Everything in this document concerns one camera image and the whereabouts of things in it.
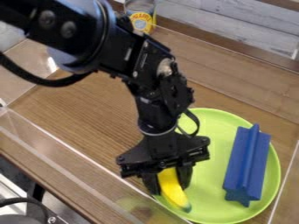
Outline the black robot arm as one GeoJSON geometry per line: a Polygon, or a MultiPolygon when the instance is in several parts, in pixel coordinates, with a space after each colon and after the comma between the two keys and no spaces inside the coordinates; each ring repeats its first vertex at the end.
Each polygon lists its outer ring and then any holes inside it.
{"type": "Polygon", "coordinates": [[[187,188],[193,166],[209,157],[211,140],[179,125],[180,117],[193,116],[195,99],[169,48],[133,28],[108,0],[0,0],[0,21],[45,45],[59,68],[69,72],[65,78],[44,79],[0,52],[0,66],[21,79],[52,88],[67,87],[97,71],[121,79],[135,97],[144,138],[116,157],[120,174],[139,177],[149,193],[160,194],[157,176],[172,169],[187,188]]]}

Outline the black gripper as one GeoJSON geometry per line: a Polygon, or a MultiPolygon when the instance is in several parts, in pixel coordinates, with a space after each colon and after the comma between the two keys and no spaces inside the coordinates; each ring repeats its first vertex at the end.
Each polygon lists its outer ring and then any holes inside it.
{"type": "Polygon", "coordinates": [[[183,189],[192,180],[192,166],[209,159],[207,136],[187,136],[172,132],[161,136],[144,136],[140,143],[116,157],[120,176],[141,176],[148,192],[159,195],[161,192],[157,175],[163,169],[177,167],[177,179],[183,189]]]}

